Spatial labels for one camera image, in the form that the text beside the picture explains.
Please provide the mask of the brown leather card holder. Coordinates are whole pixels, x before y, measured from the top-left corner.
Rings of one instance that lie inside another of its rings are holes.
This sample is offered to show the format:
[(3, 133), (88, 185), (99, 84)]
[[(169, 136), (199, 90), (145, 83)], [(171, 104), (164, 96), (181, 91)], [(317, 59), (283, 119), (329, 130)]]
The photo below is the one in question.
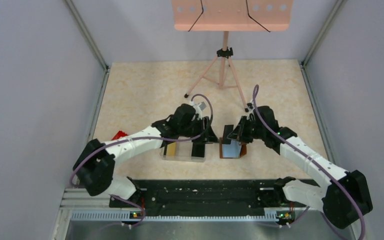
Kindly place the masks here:
[(240, 159), (248, 152), (247, 145), (238, 141), (220, 141), (219, 158), (220, 159)]

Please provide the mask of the clear acrylic card box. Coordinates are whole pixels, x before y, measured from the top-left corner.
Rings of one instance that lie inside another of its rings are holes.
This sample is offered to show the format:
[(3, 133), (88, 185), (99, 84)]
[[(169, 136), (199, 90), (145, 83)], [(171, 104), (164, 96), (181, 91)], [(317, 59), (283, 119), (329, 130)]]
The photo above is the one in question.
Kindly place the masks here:
[(164, 157), (163, 150), (161, 148), (160, 156), (163, 160), (166, 161), (177, 161), (177, 162), (193, 162), (193, 163), (203, 163), (206, 160), (206, 157), (191, 157), (193, 142), (192, 141), (174, 141), (176, 143), (176, 155), (171, 157)]

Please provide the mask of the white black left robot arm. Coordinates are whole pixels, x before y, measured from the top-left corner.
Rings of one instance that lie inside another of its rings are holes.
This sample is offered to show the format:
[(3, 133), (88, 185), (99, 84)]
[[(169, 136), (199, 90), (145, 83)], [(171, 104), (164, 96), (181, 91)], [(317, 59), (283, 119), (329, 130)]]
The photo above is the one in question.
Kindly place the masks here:
[(124, 161), (173, 142), (213, 144), (218, 138), (211, 127), (211, 116), (203, 116), (203, 103), (183, 103), (165, 119), (155, 121), (134, 134), (106, 142), (89, 141), (73, 166), (81, 187), (91, 196), (115, 195), (129, 207), (140, 202), (139, 188), (128, 177), (114, 171)]

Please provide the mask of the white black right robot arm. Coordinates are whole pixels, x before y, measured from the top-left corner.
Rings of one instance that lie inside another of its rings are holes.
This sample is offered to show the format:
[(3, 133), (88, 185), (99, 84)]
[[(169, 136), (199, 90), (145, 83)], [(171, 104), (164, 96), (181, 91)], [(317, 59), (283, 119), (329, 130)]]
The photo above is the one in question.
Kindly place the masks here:
[(296, 132), (279, 125), (269, 106), (259, 106), (242, 116), (227, 138), (242, 144), (262, 140), (267, 148), (290, 160), (316, 182), (311, 185), (290, 176), (277, 179), (273, 200), (279, 206), (290, 202), (306, 205), (323, 213), (339, 229), (373, 210), (365, 175), (358, 170), (347, 171), (311, 149)]

